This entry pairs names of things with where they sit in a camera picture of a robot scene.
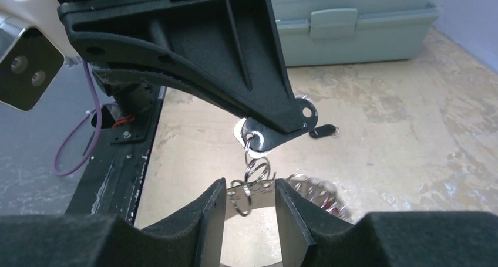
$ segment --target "mounting hole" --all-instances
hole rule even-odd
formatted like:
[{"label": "mounting hole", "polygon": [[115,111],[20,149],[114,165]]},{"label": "mounting hole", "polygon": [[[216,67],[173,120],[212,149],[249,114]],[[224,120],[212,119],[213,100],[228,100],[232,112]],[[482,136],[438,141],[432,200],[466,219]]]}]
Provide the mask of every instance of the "mounting hole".
[{"label": "mounting hole", "polygon": [[105,55],[106,51],[99,47],[88,47],[86,48],[86,52],[93,56],[102,56]]},{"label": "mounting hole", "polygon": [[164,54],[164,55],[158,56],[157,60],[159,60],[159,62],[168,64],[168,65],[174,65],[173,58],[171,58],[171,56],[168,55],[168,54]]},{"label": "mounting hole", "polygon": [[311,116],[313,116],[313,111],[312,111],[309,107],[305,107],[305,108],[302,110],[302,115],[303,115],[304,117],[310,118]]}]

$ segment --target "teal plastic storage box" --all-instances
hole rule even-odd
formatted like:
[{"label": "teal plastic storage box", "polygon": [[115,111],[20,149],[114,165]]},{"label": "teal plastic storage box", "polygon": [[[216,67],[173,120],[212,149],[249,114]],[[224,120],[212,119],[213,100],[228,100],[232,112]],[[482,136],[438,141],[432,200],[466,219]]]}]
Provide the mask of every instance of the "teal plastic storage box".
[{"label": "teal plastic storage box", "polygon": [[287,66],[414,57],[440,15],[429,0],[272,0]]}]

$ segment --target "white tag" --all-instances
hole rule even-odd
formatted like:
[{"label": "white tag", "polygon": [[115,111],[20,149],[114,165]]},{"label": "white tag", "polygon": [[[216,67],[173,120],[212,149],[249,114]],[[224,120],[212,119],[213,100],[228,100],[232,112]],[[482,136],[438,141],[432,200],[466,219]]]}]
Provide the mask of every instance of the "white tag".
[{"label": "white tag", "polygon": [[[237,124],[235,124],[235,127],[234,127],[234,137],[235,137],[235,139],[237,139],[237,141],[240,143],[240,145],[244,148],[245,148],[245,142],[242,139],[241,133],[242,133],[242,127],[244,127],[245,121],[246,121],[246,119],[239,120],[237,122]],[[253,131],[253,132],[251,132],[251,134],[254,136],[258,136],[260,138],[260,141],[262,141],[262,142],[264,141],[264,137],[260,132]],[[271,149],[269,151],[263,151],[260,153],[260,152],[253,151],[253,150],[249,149],[249,151],[247,153],[249,154],[250,157],[258,160],[260,158],[267,156],[272,151],[273,151],[273,149]]]}]

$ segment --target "black key fob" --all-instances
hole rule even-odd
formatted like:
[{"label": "black key fob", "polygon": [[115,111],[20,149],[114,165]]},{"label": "black key fob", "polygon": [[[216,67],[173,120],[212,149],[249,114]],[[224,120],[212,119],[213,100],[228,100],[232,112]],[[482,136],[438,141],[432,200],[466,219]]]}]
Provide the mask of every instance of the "black key fob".
[{"label": "black key fob", "polygon": [[330,136],[334,135],[337,133],[338,128],[331,125],[331,124],[326,124],[320,127],[317,127],[309,132],[309,135],[313,139],[319,139],[323,138],[325,136]]}]

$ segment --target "white wall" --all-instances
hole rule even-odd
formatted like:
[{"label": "white wall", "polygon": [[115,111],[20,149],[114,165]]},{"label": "white wall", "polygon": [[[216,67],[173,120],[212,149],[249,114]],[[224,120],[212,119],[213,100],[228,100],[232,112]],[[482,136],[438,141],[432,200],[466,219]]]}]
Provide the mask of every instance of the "white wall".
[{"label": "white wall", "polygon": [[498,0],[443,0],[436,29],[498,71]]}]

